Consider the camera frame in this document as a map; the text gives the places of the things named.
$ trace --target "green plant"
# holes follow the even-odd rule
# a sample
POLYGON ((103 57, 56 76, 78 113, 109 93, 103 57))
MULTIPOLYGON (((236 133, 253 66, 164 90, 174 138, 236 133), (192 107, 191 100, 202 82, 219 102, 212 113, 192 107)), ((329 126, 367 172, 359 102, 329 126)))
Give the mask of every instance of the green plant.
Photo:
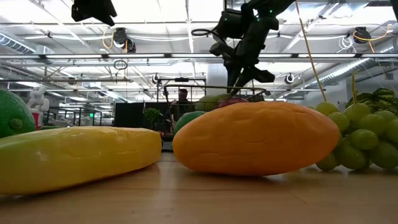
POLYGON ((150 128, 154 129, 160 121, 160 111, 155 108, 145 109, 144 117, 150 123, 150 128))

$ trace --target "ceiling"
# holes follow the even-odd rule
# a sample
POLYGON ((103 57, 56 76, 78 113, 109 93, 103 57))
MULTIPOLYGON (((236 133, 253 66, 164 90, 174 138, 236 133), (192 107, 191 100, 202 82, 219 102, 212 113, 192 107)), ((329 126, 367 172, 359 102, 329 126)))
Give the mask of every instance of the ceiling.
MULTIPOLYGON (((44 45, 53 50, 55 54, 111 54, 121 53, 121 49, 112 46, 107 49, 103 45, 103 36, 106 38, 106 45, 111 44, 111 34, 115 27, 125 27, 126 32, 132 38, 137 47, 137 53, 208 53, 209 48, 215 43, 212 37, 190 37, 192 29, 206 28, 212 29, 217 25, 223 10, 224 1, 222 0, 113 0, 118 16, 114 18, 116 25, 108 27, 96 19, 87 19, 75 22, 71 18, 71 6, 73 0, 42 0, 41 9, 34 4, 38 0, 2 0, 0 1, 0 32, 4 31, 14 35, 17 39, 24 41, 27 45, 44 45)), ((228 7, 239 9, 244 1, 227 1, 228 7)), ((310 50, 314 53, 347 53, 355 48, 358 52, 369 50, 369 45, 353 44, 348 50, 341 48, 342 36, 348 32, 352 33, 355 27, 365 26, 372 37, 379 37, 386 33, 386 24, 392 24, 389 33, 385 38, 375 41, 377 45, 395 35, 397 30, 394 12, 388 5, 367 6, 369 1, 345 1, 349 4, 335 5, 330 14, 321 20, 316 20, 319 13, 328 5, 328 1, 304 0, 299 1, 302 20, 308 28, 310 50)), ((307 48, 303 39, 298 39, 292 43, 294 36, 301 31, 299 17, 292 4, 285 12, 277 16, 281 20, 280 30, 270 31, 269 38, 266 40, 266 48, 262 53, 307 53, 307 48)), ((229 45, 238 43, 237 40, 227 40, 229 45)), ((0 46, 0 54, 18 54, 8 47, 0 46)), ((8 60, 14 65, 31 63, 31 61, 8 60)), ((151 89, 150 84, 153 74, 158 73, 165 78, 172 77, 205 77, 208 74, 208 62, 193 60, 192 62, 173 62, 166 60, 151 60, 150 66, 145 59, 134 60, 134 68, 126 71, 126 76, 134 81, 135 84, 126 85, 102 83, 103 88, 115 88, 115 85, 124 86, 121 88, 145 88, 151 89)), ((327 69, 335 63, 319 63, 320 70, 327 69)), ((34 67, 27 67, 28 70, 44 75, 44 67, 48 67, 50 73, 54 73, 52 78, 110 78, 109 71, 113 76, 117 70, 109 66, 109 70, 104 65, 98 66, 79 66, 79 67, 59 67, 37 64, 34 67)), ((302 74, 300 82, 313 77, 311 64, 307 62, 261 62, 256 65, 260 69, 267 69, 278 76, 275 83, 257 83, 255 86, 264 88, 284 87, 284 77, 286 74, 302 74)), ((70 86, 62 84, 63 88, 83 88, 76 84, 70 86)), ((202 91, 194 92, 193 98, 199 98, 204 94, 202 91)), ((147 94, 130 92, 123 97, 133 97, 134 100, 147 99, 147 94)))

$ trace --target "white statue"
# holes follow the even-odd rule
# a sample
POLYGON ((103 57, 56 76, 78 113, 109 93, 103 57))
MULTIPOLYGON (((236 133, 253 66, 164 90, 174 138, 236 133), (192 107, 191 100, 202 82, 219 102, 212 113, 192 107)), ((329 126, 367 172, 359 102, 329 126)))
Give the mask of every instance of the white statue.
POLYGON ((28 109, 32 113, 38 113, 38 127, 43 126, 43 112, 47 112, 50 109, 50 102, 44 98, 46 92, 45 87, 35 87, 30 93, 30 99, 27 103, 28 109))

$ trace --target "wooden tabletop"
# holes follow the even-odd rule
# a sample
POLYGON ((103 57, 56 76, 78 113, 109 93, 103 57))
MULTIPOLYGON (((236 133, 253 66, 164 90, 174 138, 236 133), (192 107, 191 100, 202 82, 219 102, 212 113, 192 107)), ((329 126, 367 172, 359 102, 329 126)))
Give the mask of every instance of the wooden tabletop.
POLYGON ((0 223, 398 223, 398 172, 309 167, 270 177, 192 172, 173 154, 60 192, 0 196, 0 223))

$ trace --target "ductwork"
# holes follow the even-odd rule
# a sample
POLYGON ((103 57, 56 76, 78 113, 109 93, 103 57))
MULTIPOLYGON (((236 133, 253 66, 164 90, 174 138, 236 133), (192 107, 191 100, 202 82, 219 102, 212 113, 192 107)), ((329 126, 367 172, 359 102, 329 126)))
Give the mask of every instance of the ductwork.
MULTIPOLYGON (((27 43, 24 40, 20 40, 18 37, 6 32, 3 29, 0 29, 0 44, 9 47, 12 50, 15 50, 21 54, 53 54, 54 51, 49 49, 46 46, 27 43)), ((45 63, 50 65, 54 63, 53 60, 48 59, 38 59, 35 60, 40 63, 45 63)))
MULTIPOLYGON (((386 42, 379 44, 375 51, 377 53, 389 53, 389 54, 396 54, 398 53, 398 37, 394 37, 386 42)), ((377 61, 374 58, 365 58, 365 59, 358 59, 352 61, 350 63, 342 63, 339 64, 321 74, 319 74, 320 81, 322 82, 323 86, 330 85, 332 83, 339 82, 344 80, 345 78, 350 77, 354 71, 360 69, 363 70, 364 68, 370 69, 377 66, 377 61)), ((318 87, 317 80, 315 78, 311 79, 307 82, 306 85, 299 85, 298 88, 316 88, 318 87)))

